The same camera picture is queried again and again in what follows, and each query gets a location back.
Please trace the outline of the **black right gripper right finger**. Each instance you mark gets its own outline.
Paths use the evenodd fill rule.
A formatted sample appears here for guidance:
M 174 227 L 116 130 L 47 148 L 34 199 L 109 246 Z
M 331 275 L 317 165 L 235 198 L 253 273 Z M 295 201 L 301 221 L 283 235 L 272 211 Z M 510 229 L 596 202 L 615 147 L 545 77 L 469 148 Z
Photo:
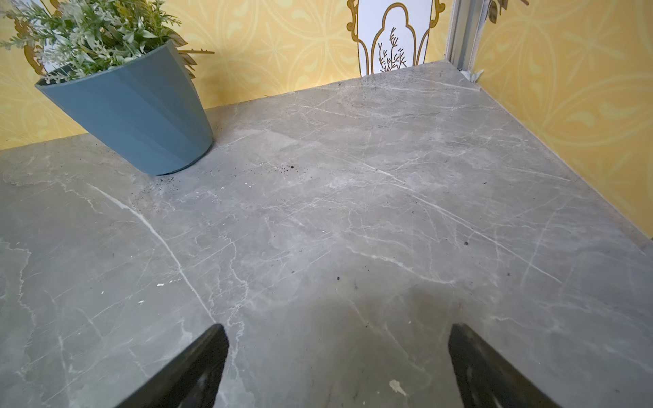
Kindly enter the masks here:
M 452 326 L 448 352 L 465 407 L 558 406 L 466 324 Z

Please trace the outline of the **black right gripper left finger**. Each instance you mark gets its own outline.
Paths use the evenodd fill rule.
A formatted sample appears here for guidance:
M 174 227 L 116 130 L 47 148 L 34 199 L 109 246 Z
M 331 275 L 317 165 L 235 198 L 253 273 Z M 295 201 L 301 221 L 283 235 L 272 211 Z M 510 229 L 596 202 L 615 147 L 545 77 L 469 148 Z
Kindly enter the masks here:
M 214 324 L 119 406 L 212 408 L 228 354 L 226 331 Z

